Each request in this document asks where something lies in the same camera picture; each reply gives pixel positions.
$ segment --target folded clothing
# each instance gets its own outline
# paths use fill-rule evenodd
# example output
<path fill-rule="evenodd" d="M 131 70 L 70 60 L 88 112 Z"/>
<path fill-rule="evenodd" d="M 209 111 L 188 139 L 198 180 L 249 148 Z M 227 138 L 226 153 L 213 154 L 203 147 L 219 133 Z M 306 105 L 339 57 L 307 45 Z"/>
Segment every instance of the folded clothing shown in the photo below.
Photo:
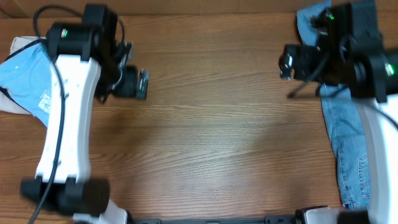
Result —
<path fill-rule="evenodd" d="M 51 102 L 50 65 L 39 40 L 15 51 L 0 65 L 1 93 L 46 126 Z"/>
<path fill-rule="evenodd" d="M 310 6 L 297 12 L 297 28 L 304 44 L 315 45 L 317 30 L 310 18 L 319 15 L 331 1 Z M 328 97 L 342 86 L 320 87 L 322 111 L 333 153 L 337 160 L 337 180 L 341 201 L 346 208 L 366 208 L 369 203 L 368 152 L 361 119 L 355 104 L 341 101 L 351 99 L 349 89 L 336 98 Z"/>

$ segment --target wood grain surface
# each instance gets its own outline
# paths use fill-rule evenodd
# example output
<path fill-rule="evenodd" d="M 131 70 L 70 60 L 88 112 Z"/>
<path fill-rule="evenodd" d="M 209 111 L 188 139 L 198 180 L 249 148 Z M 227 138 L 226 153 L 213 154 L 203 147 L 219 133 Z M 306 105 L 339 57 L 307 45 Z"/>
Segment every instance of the wood grain surface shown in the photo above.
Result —
<path fill-rule="evenodd" d="M 389 47 L 397 20 L 379 13 Z M 53 21 L 40 20 L 43 33 Z M 119 206 L 164 220 L 341 206 L 320 102 L 286 99 L 299 83 L 279 79 L 284 44 L 299 42 L 295 14 L 123 21 L 133 62 L 151 72 L 148 98 L 94 102 L 90 132 L 92 174 L 111 181 Z M 2 19 L 0 30 L 2 58 L 15 36 L 34 34 L 31 19 Z M 2 112 L 0 122 L 0 223 L 26 223 L 34 205 L 19 183 L 35 174 L 46 128 L 29 115 Z M 69 220 L 43 211 L 37 223 Z"/>
<path fill-rule="evenodd" d="M 360 0 L 333 0 L 342 4 Z M 33 17 L 35 12 L 49 4 L 61 4 L 83 13 L 87 3 L 107 4 L 119 15 L 177 15 L 229 13 L 289 13 L 324 0 L 1 0 L 0 9 L 11 17 Z M 396 0 L 376 0 L 377 8 L 385 11 L 398 9 Z M 67 12 L 46 11 L 41 17 L 70 17 Z"/>

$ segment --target denim jeans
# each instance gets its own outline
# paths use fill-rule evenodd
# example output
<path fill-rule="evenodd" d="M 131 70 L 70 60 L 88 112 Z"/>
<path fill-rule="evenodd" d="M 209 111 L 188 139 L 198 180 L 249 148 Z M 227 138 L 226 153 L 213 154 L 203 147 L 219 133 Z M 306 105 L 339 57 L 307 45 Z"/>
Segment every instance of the denim jeans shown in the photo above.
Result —
<path fill-rule="evenodd" d="M 310 18 L 330 6 L 331 1 L 326 1 L 297 12 L 297 28 L 304 44 L 316 44 L 317 31 L 310 26 Z M 338 100 L 350 99 L 349 89 L 336 98 L 327 97 L 340 88 L 323 85 L 320 94 L 326 129 L 337 161 L 341 201 L 346 208 L 366 208 L 370 194 L 369 167 L 361 119 L 355 104 Z"/>

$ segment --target black cable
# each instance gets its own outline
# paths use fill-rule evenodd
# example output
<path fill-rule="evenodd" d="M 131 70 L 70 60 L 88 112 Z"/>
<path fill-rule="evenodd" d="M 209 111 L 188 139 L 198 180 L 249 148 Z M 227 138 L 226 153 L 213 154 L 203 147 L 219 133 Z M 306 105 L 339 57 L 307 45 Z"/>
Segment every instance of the black cable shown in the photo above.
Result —
<path fill-rule="evenodd" d="M 372 110 L 372 111 L 374 111 L 376 113 L 379 113 L 381 116 L 385 117 L 396 128 L 396 130 L 398 131 L 398 122 L 394 118 L 392 118 L 390 115 L 385 113 L 384 111 L 379 110 L 378 108 L 373 107 L 373 106 L 371 106 L 371 105 L 369 105 L 369 104 L 367 104 L 367 103 L 365 103 L 365 102 L 363 102 L 361 100 L 357 100 L 357 99 L 353 99 L 353 98 L 352 99 L 337 98 L 338 94 L 341 93 L 343 90 L 346 90 L 347 88 L 348 88 L 348 86 L 343 86 L 342 88 L 340 88 L 339 90 L 334 91 L 330 95 L 327 95 L 327 96 L 318 95 L 318 96 L 314 96 L 313 98 L 320 98 L 320 99 L 330 99 L 331 98 L 332 100 L 338 100 L 338 101 L 342 101 L 342 102 L 345 102 L 345 103 L 355 103 L 357 105 L 364 106 L 364 107 L 366 107 L 366 108 L 368 108 L 368 109 L 370 109 L 370 110 Z"/>
<path fill-rule="evenodd" d="M 60 9 L 60 10 L 64 10 L 64 11 L 70 12 L 70 13 L 72 13 L 75 16 L 80 16 L 80 17 L 82 16 L 79 12 L 76 12 L 73 9 L 69 9 L 69 8 L 63 7 L 63 6 L 44 6 L 44 7 L 40 8 L 35 13 L 35 15 L 33 17 L 33 28 L 35 30 L 36 36 L 39 39 L 41 39 L 41 37 L 40 37 L 39 28 L 37 27 L 37 20 L 39 18 L 40 13 L 42 13 L 43 11 L 45 11 L 47 9 Z M 47 48 L 45 47 L 45 45 L 43 43 L 41 43 L 41 44 L 42 44 L 42 46 L 44 48 L 45 54 L 47 54 L 47 56 L 49 57 L 48 52 L 47 52 Z M 40 209 L 43 207 L 47 197 L 49 196 L 51 186 L 54 183 L 54 178 L 55 178 L 55 174 L 57 173 L 58 161 L 59 161 L 59 157 L 60 157 L 62 133 L 63 133 L 63 124 L 65 122 L 65 90 L 63 88 L 63 81 L 62 81 L 62 77 L 61 77 L 60 71 L 58 70 L 57 66 L 55 65 L 55 62 L 53 60 L 51 60 L 51 59 L 50 59 L 50 61 L 51 61 L 52 66 L 54 67 L 55 73 L 57 75 L 58 82 L 60 84 L 60 97 L 61 97 L 60 126 L 59 126 L 59 130 L 58 130 L 57 146 L 55 148 L 54 161 L 53 161 L 53 166 L 52 166 L 49 182 L 47 184 L 47 187 L 44 190 L 44 193 L 43 193 L 42 198 L 40 199 L 40 202 L 37 204 L 36 209 L 35 209 L 34 213 L 32 214 L 32 217 L 29 220 L 29 224 L 32 224 L 33 222 L 35 222 L 37 216 L 39 215 Z"/>
<path fill-rule="evenodd" d="M 329 54 L 329 52 L 327 52 L 327 53 L 325 54 L 325 56 L 323 57 L 323 59 L 321 60 L 321 62 L 318 64 L 318 67 L 311 73 L 311 75 L 310 75 L 306 80 L 304 80 L 304 83 L 301 84 L 300 86 L 298 86 L 298 87 L 297 87 L 296 89 L 294 89 L 293 91 L 291 91 L 291 92 L 287 95 L 287 97 L 288 97 L 288 98 L 293 98 L 293 97 L 295 97 L 296 94 L 297 94 L 300 90 L 302 90 L 304 87 L 306 87 L 310 81 L 313 81 L 316 77 L 318 77 L 318 76 L 321 74 L 322 70 L 325 68 L 326 63 L 329 61 L 329 58 L 330 58 L 330 54 Z"/>
<path fill-rule="evenodd" d="M 123 21 L 120 19 L 120 18 L 118 18 L 118 21 L 119 21 L 119 23 L 120 23 L 120 27 L 122 28 L 122 39 L 121 39 L 121 41 L 120 41 L 120 43 L 124 43 L 124 34 L 125 34 L 125 30 L 124 30 L 124 24 L 123 24 Z"/>

